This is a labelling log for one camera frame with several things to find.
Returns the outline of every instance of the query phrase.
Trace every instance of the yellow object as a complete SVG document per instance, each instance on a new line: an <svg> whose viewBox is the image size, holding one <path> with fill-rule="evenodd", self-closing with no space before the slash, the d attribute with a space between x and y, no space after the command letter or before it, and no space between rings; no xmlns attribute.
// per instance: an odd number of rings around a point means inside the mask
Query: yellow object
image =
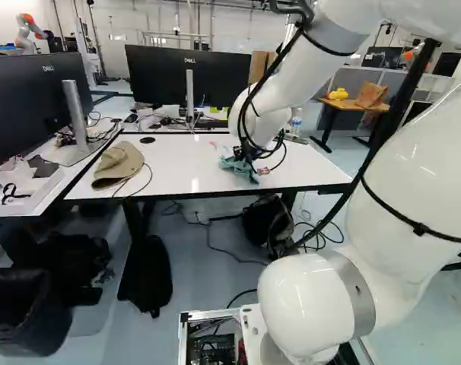
<svg viewBox="0 0 461 365"><path fill-rule="evenodd" d="M345 91L343 87L338 87L336 91L333 91L329 95L327 95L327 99L330 100L344 100L347 99L349 93Z"/></svg>
<svg viewBox="0 0 461 365"><path fill-rule="evenodd" d="M216 106L211 106L210 107L210 113L220 113L220 112L225 112L227 113L227 110L229 108L228 107L225 107L225 108L222 108L222 109L218 109Z"/></svg>

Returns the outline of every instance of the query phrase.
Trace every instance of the black backpack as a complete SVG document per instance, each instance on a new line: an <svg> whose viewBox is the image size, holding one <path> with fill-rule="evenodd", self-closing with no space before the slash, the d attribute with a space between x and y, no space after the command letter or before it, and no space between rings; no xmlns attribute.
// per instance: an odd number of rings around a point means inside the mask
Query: black backpack
<svg viewBox="0 0 461 365"><path fill-rule="evenodd" d="M142 313L157 318L160 308L170 302L173 293L168 251L160 237L149 236L145 244L135 246L130 255L131 268L124 278L127 286L119 299L130 300Z"/></svg>
<svg viewBox="0 0 461 365"><path fill-rule="evenodd" d="M34 260L14 267L49 271L66 306L94 305L102 289L92 287L92 280L106 269L111 258L109 245L102 238L52 233L36 246Z"/></svg>

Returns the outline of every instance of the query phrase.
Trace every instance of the beige hat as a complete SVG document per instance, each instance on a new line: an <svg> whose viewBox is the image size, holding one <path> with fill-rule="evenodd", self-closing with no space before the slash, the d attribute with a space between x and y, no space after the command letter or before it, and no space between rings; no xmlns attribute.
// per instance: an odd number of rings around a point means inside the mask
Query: beige hat
<svg viewBox="0 0 461 365"><path fill-rule="evenodd" d="M105 189L131 179L145 162L142 153L127 141L122 141L102 153L94 172L92 188Z"/></svg>

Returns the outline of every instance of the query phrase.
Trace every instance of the monitor stand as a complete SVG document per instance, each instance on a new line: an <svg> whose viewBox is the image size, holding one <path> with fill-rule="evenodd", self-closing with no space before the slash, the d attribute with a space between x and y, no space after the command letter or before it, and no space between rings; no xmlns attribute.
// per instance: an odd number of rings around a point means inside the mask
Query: monitor stand
<svg viewBox="0 0 461 365"><path fill-rule="evenodd" d="M107 139L103 139L101 141L89 143L88 149L81 148L77 142L77 144L70 144L68 146L56 148L54 151L50 151L47 154L44 154L42 157L46 161L54 162L65 167L70 167L75 165L77 162L80 162L89 157L91 154L101 148L106 142Z"/></svg>
<svg viewBox="0 0 461 365"><path fill-rule="evenodd" d="M82 161L96 150L101 148L110 139L102 139L89 143L87 141L87 123L85 122L84 110L82 109L80 97L78 95L77 83L75 80L63 80L63 91L65 92L70 117L72 118L73 131L77 144L71 144L57 148L45 156L44 160L70 167Z"/></svg>
<svg viewBox="0 0 461 365"><path fill-rule="evenodd" d="M190 129L194 128L195 116L193 111L195 107L193 105L193 70L186 70L186 123L190 126Z"/></svg>

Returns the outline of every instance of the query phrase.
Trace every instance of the keyboard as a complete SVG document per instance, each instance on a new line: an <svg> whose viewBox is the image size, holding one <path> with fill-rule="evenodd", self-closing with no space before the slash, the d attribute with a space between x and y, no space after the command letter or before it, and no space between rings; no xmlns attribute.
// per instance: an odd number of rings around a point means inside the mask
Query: keyboard
<svg viewBox="0 0 461 365"><path fill-rule="evenodd" d="M199 120L195 123L195 128L198 129L210 129L210 128L229 128L229 122L227 120Z"/></svg>

